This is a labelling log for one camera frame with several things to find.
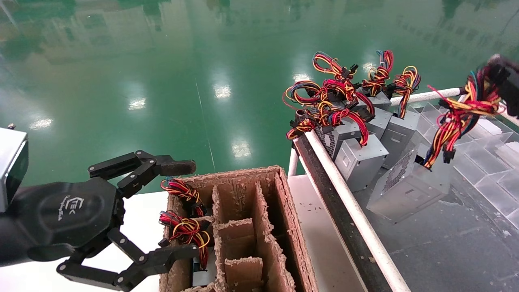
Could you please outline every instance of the ventilation grille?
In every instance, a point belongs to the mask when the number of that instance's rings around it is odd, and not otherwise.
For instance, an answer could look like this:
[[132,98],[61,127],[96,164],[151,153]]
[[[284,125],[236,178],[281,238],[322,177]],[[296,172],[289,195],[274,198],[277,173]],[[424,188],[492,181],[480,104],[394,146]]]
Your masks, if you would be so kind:
[[411,158],[413,157],[413,154],[415,154],[414,151],[411,151],[407,153],[400,161],[397,162],[391,169],[388,178],[386,180],[386,184],[384,185],[384,189],[382,190],[382,193],[387,192],[389,189],[394,187],[397,183],[400,182],[402,179],[402,176],[405,174],[405,171],[407,170],[409,163],[411,162]]

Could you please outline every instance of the robotic hand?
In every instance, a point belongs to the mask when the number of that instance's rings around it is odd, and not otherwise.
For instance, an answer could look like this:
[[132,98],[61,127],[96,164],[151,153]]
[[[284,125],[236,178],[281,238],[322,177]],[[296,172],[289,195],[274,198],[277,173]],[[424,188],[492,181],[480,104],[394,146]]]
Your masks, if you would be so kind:
[[[145,254],[119,230],[130,198],[156,176],[195,171],[142,150],[92,165],[84,182],[53,182],[18,189],[28,167],[26,133],[0,128],[0,267],[70,256],[57,272],[71,281],[130,291],[150,275],[168,273],[176,260],[198,256],[196,245],[157,248]],[[117,187],[107,180],[127,174]],[[133,264],[120,273],[82,266],[111,243]]]
[[510,116],[519,116],[519,64],[499,55],[493,55],[489,61],[489,79],[497,84],[497,94],[507,106]]

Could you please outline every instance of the transparent acrylic divider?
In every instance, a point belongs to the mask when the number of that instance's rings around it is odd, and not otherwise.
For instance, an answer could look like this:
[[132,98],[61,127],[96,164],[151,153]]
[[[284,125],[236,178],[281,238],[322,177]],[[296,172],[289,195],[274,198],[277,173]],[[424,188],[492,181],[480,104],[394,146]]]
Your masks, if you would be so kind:
[[[427,103],[420,113],[417,131],[429,143],[445,112]],[[519,134],[493,117],[480,117],[455,146],[454,168],[519,228]]]

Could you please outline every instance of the cardboard compartment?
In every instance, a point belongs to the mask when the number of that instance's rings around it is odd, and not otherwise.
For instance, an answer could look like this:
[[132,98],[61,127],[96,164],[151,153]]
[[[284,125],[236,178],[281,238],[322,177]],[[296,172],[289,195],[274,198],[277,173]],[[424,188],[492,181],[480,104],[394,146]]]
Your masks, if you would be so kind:
[[225,259],[234,260],[256,254],[256,236],[251,218],[220,224],[215,232],[216,238],[221,242]]
[[262,258],[244,258],[224,262],[227,287],[235,292],[262,291]]
[[[182,208],[182,204],[180,203],[180,201],[178,202],[179,206],[177,207],[178,209],[181,209]],[[211,237],[211,242],[210,242],[210,246],[214,246],[214,227],[213,227],[213,218],[210,217],[210,216],[206,216],[206,217],[202,217],[202,218],[194,218],[194,220],[198,221],[200,224],[203,224],[203,225],[209,225],[208,228],[206,229],[206,231],[209,233],[209,236]],[[170,227],[165,227],[164,228],[164,237],[169,237],[169,234],[171,234],[170,232]],[[178,243],[177,243],[177,240],[174,240],[170,243],[169,246],[177,246]],[[209,261],[208,261],[208,269],[212,269],[214,270],[215,269],[215,265],[216,265],[216,262],[215,262],[215,259],[214,259],[214,256],[210,256],[209,257]],[[159,280],[159,287],[160,287],[160,291],[165,291],[165,292],[180,292],[180,291],[184,291],[188,288],[192,288],[193,285],[193,260],[192,259],[184,259],[184,260],[179,260],[179,261],[176,261],[174,264],[173,264],[173,267],[171,268],[171,270],[169,271],[168,274],[163,274],[160,276],[160,280]],[[207,286],[208,289],[202,289],[202,288],[206,288],[206,287],[195,287],[193,289],[189,289],[188,291],[213,291],[212,289],[214,289],[214,283],[211,283],[210,285]]]
[[[214,202],[212,222],[216,281],[189,288],[190,270],[175,263],[161,276],[160,292],[314,292],[317,283],[282,168],[268,167],[184,179],[204,203]],[[178,208],[170,197],[168,209]]]

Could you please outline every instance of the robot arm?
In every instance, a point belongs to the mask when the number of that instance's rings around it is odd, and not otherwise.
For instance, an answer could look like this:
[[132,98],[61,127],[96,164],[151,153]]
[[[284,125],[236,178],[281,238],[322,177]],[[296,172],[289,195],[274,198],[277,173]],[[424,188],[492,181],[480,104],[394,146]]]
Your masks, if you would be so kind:
[[[26,143],[15,144],[13,148],[26,149]],[[26,162],[18,170],[15,164],[26,157],[23,151],[12,152],[18,155],[10,159],[0,184],[0,195],[5,195],[2,199],[6,202],[6,210],[0,213],[0,267],[70,256],[57,267],[69,280],[130,291],[149,275],[167,273],[176,260],[198,255],[195,245],[162,247],[145,254],[119,230],[125,214],[123,198],[130,198],[158,175],[193,173],[194,161],[174,161],[168,155],[153,156],[139,150],[90,166],[90,179],[85,182],[54,182],[16,190],[18,186],[6,184],[5,178],[13,177],[10,171],[15,170],[17,181],[21,181]],[[117,186],[107,181],[127,173]],[[81,265],[111,243],[132,259],[128,269],[114,273]]]

